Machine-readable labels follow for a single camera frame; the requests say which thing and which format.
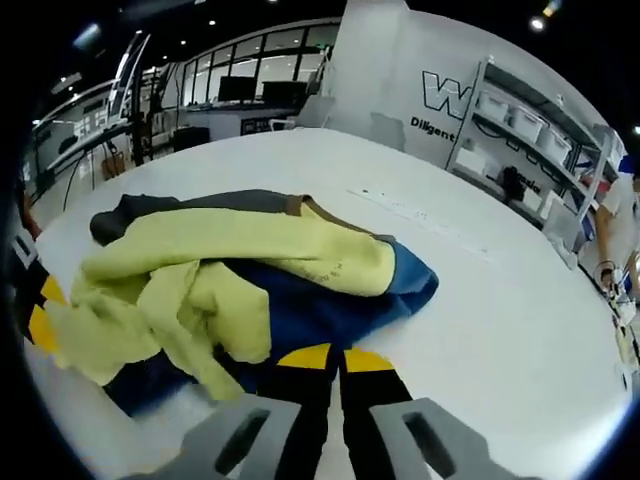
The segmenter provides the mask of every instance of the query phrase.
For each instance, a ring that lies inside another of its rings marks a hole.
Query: glass wall
[[[260,100],[264,82],[308,82],[334,46],[339,25],[314,25],[259,35],[207,52],[187,64],[182,104],[217,102],[220,79],[227,75],[254,77]]]

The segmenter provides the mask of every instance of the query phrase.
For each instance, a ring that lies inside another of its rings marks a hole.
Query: yellow cloth
[[[382,294],[395,268],[390,245],[321,218],[192,209],[137,219],[82,263],[72,307],[47,302],[61,366],[100,385],[163,349],[217,399],[240,385],[214,360],[269,356],[269,299],[216,259],[250,258],[335,291]]]

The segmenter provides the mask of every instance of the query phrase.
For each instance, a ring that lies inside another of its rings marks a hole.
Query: dark ceiling
[[[638,28],[632,3],[564,0],[540,34],[528,28],[548,0],[406,0],[413,10],[447,16],[492,32],[547,63],[565,77],[623,136],[627,148],[640,152],[640,55],[633,51]],[[262,28],[303,19],[341,16],[346,0],[130,0],[102,2],[87,17],[102,27],[102,37],[88,53],[65,57],[63,72],[81,71],[79,89],[114,76],[118,61],[137,29],[152,34],[145,66],[184,60],[221,42]],[[215,26],[209,26],[215,20]],[[60,103],[58,98],[51,99]]]

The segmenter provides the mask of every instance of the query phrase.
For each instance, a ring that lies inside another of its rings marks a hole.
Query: white wall
[[[404,124],[405,151],[444,167],[453,141],[411,126],[412,117],[457,133],[456,105],[437,111],[424,102],[423,72],[432,72],[446,89],[460,93],[472,87],[478,63],[495,62],[565,105],[585,124],[606,123],[596,109],[566,80],[519,47],[478,28],[445,17],[409,11],[403,0],[349,0],[333,54],[324,95],[336,98],[332,128],[371,137],[371,113]],[[466,108],[470,95],[457,102]]]

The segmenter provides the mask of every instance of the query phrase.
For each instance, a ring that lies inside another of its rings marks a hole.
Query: computer monitor
[[[263,82],[262,101],[267,105],[298,105],[304,101],[306,82]]]
[[[220,90],[218,90],[218,101],[253,100],[255,92],[256,79],[254,77],[222,77]]]

